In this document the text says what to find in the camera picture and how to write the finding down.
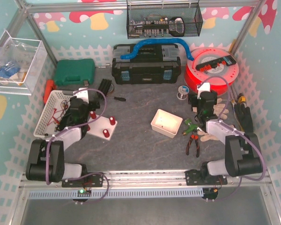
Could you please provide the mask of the black aluminium extrusion bar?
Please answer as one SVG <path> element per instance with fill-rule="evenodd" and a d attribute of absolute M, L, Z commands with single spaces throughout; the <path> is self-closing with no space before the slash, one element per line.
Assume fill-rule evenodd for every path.
<path fill-rule="evenodd" d="M 101 93 L 97 93 L 97 96 L 99 99 L 104 99 L 104 96 L 106 97 L 108 95 L 108 92 L 111 88 L 111 84 L 112 84 L 112 81 L 109 80 L 109 79 L 102 79 L 100 85 L 99 85 L 99 88 L 98 90 L 101 91 L 103 94 Z"/>

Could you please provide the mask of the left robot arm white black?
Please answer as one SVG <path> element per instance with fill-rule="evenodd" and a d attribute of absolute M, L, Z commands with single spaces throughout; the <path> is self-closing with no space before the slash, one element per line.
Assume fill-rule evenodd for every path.
<path fill-rule="evenodd" d="M 67 164 L 64 151 L 86 135 L 89 131 L 87 122 L 90 113 L 99 108 L 99 101 L 86 102 L 77 97 L 72 97 L 63 103 L 59 112 L 61 117 L 56 122 L 56 131 L 60 131 L 61 134 L 32 142 L 26 166 L 26 178 L 49 184 L 62 180 L 79 180 L 83 175 L 83 165 Z"/>

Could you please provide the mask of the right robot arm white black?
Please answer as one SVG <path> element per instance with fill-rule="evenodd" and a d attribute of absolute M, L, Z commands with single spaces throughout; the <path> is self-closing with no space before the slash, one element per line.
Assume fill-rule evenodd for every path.
<path fill-rule="evenodd" d="M 228 175 L 253 181 L 262 180 L 266 174 L 266 165 L 257 136 L 253 132 L 244 133 L 226 124 L 214 112 L 216 102 L 215 91 L 188 94 L 188 103 L 192 109 L 196 108 L 195 120 L 199 131 L 215 136 L 225 147 L 224 159 L 202 164 L 202 177 Z"/>

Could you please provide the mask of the white knit glove upper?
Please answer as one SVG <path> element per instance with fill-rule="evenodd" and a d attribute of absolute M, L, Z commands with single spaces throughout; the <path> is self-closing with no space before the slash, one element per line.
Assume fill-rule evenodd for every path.
<path fill-rule="evenodd" d="M 225 103 L 222 98 L 217 99 L 217 104 L 214 105 L 214 114 L 217 117 L 220 117 L 223 120 L 228 118 L 227 114 L 229 113 L 228 109 L 225 109 Z"/>

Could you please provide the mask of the white knit glove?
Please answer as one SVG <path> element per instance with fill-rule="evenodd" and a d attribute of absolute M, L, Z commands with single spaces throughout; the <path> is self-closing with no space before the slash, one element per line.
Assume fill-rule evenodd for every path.
<path fill-rule="evenodd" d="M 220 117 L 223 120 L 228 118 L 227 114 L 229 113 L 228 109 L 225 109 L 225 103 L 222 98 L 217 99 L 217 104 L 214 105 L 214 114 L 217 117 Z"/>
<path fill-rule="evenodd" d="M 211 135 L 209 133 L 206 133 L 204 131 L 198 130 L 197 134 L 200 136 L 200 140 L 202 142 L 206 142 L 206 141 L 209 141 L 209 140 L 213 140 L 213 141 L 218 141 L 219 140 L 216 136 Z"/>

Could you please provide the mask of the small black screwdriver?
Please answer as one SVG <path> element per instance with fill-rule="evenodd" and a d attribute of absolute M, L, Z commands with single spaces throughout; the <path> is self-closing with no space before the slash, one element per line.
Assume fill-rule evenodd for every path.
<path fill-rule="evenodd" d="M 123 98 L 123 97 L 114 97 L 114 96 L 108 96 L 109 98 L 112 98 L 112 99 L 114 99 L 114 100 L 117 100 L 117 101 L 122 101 L 122 102 L 125 102 L 126 101 L 126 99 L 125 98 Z"/>

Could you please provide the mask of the black device in basket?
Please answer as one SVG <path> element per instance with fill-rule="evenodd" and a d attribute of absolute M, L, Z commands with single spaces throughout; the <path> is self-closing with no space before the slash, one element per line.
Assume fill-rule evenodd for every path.
<path fill-rule="evenodd" d="M 61 118 L 59 124 L 56 126 L 55 129 L 56 131 L 62 131 L 66 127 L 70 115 L 71 115 L 70 111 L 67 110 L 63 115 L 63 117 Z"/>

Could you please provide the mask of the white perforated plastic basket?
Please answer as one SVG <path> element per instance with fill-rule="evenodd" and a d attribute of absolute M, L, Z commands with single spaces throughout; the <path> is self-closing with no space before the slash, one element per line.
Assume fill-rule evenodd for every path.
<path fill-rule="evenodd" d="M 53 90 L 45 104 L 41 117 L 34 131 L 36 138 L 50 140 L 60 131 L 56 126 L 67 110 L 71 115 L 66 127 L 72 127 L 87 122 L 88 103 L 73 95 L 74 91 Z"/>

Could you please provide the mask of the red filament spool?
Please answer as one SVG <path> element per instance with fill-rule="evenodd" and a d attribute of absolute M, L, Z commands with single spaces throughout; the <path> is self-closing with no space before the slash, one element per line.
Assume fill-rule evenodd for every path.
<path fill-rule="evenodd" d="M 211 78 L 208 82 L 211 85 L 211 90 L 216 91 L 217 94 L 223 95 L 227 92 L 226 83 L 215 76 L 223 77 L 229 85 L 231 85 L 239 74 L 238 63 L 232 66 L 220 65 L 219 67 L 204 72 L 197 71 L 196 65 L 231 55 L 227 51 L 215 47 L 201 47 L 192 51 L 194 60 L 188 60 L 185 67 L 184 80 L 186 85 L 194 92 L 197 92 L 197 86 L 200 85 L 207 78 Z"/>

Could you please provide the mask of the white tray of springs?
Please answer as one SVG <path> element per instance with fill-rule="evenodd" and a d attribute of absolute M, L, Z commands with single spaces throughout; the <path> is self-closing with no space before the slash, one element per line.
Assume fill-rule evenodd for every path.
<path fill-rule="evenodd" d="M 152 130 L 169 138 L 174 138 L 178 133 L 182 121 L 183 119 L 181 117 L 158 109 L 150 124 Z"/>

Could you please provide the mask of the green plastic tool case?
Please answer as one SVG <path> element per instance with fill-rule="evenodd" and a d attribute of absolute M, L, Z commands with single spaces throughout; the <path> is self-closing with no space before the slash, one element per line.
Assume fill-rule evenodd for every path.
<path fill-rule="evenodd" d="M 92 84 L 95 76 L 93 59 L 60 60 L 57 63 L 53 80 L 57 86 Z"/>

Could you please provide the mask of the white knit glove lower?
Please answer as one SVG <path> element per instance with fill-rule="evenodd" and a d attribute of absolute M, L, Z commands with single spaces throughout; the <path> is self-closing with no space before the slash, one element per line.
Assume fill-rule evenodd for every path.
<path fill-rule="evenodd" d="M 204 131 L 198 130 L 197 134 L 200 136 L 200 140 L 202 142 L 206 142 L 206 141 L 209 141 L 209 140 L 213 140 L 213 141 L 218 141 L 219 140 L 216 136 L 211 135 L 209 133 L 206 133 Z"/>

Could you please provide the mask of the black rubber glove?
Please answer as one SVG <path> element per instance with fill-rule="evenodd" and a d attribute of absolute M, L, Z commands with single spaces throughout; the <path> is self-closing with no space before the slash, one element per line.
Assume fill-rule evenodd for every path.
<path fill-rule="evenodd" d="M 238 103 L 234 106 L 234 112 L 241 129 L 245 133 L 253 133 L 253 122 L 250 108 L 244 104 Z"/>

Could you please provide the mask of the black terminal strip red buttons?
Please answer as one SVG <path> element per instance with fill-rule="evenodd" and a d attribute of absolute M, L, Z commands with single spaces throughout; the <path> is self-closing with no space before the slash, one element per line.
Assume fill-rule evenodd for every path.
<path fill-rule="evenodd" d="M 231 55 L 227 55 L 221 58 L 217 58 L 211 61 L 207 61 L 201 64 L 196 65 L 195 69 L 197 71 L 200 72 L 204 72 L 207 70 L 211 70 L 211 69 L 215 69 L 217 67 L 219 67 L 220 65 L 224 65 L 224 66 L 232 66 L 235 65 L 237 62 L 236 60 L 231 56 Z"/>

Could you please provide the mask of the black plastic toolbox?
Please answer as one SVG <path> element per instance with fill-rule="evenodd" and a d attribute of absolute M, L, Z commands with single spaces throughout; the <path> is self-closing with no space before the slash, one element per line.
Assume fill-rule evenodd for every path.
<path fill-rule="evenodd" d="M 181 74 L 181 60 L 177 44 L 145 45 L 136 57 L 122 60 L 134 44 L 119 44 L 113 48 L 112 76 L 116 84 L 176 83 Z"/>

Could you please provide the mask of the blue white glove in box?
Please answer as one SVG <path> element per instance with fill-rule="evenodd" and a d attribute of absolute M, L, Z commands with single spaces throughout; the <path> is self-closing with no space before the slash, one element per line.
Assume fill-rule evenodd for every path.
<path fill-rule="evenodd" d="M 0 67 L 0 78 L 17 80 L 19 79 L 18 73 L 20 71 L 20 66 L 16 62 L 8 62 L 7 64 Z"/>

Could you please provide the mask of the white peg base plate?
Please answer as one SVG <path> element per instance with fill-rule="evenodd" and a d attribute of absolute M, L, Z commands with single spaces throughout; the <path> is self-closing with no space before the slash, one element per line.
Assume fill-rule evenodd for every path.
<path fill-rule="evenodd" d="M 118 124 L 118 121 L 115 120 L 116 124 L 114 126 L 112 126 L 110 124 L 109 118 L 106 118 L 106 117 L 103 117 L 103 116 L 100 117 L 95 122 L 92 122 L 92 121 L 93 121 L 93 119 L 90 118 L 89 119 L 89 122 L 91 122 L 89 124 L 90 130 L 87 131 L 87 134 L 88 135 L 92 135 L 92 136 L 96 136 L 96 137 L 99 137 L 99 138 L 102 138 L 104 140 L 108 140 L 109 141 L 111 139 L 113 133 L 114 133 L 114 130 L 115 130 L 117 124 Z M 110 133 L 110 137 L 109 138 L 105 138 L 104 137 L 104 135 L 103 135 L 103 130 L 104 129 L 109 130 L 109 133 Z"/>

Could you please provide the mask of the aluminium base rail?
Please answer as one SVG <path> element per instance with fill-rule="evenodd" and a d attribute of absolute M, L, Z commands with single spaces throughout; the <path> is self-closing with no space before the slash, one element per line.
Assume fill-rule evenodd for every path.
<path fill-rule="evenodd" d="M 124 170 L 124 171 L 104 171 L 103 173 L 109 180 L 110 187 L 113 189 L 138 189 L 138 188 L 184 188 L 187 186 L 185 178 L 186 169 L 176 170 Z M 222 187 L 236 187 L 239 184 L 240 177 L 227 176 L 227 185 Z M 253 181 L 243 178 L 241 185 L 246 186 L 263 186 L 271 185 L 272 181 L 268 172 L 263 180 Z M 30 181 L 23 178 L 19 185 L 20 188 L 30 189 L 60 189 L 62 183 L 52 183 L 46 185 L 41 181 Z"/>

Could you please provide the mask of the clear acrylic wall box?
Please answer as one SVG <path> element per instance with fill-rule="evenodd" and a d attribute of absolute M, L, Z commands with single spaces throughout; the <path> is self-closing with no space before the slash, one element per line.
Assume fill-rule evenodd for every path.
<path fill-rule="evenodd" d="M 32 95 L 47 58 L 41 40 L 11 37 L 0 46 L 0 94 Z"/>

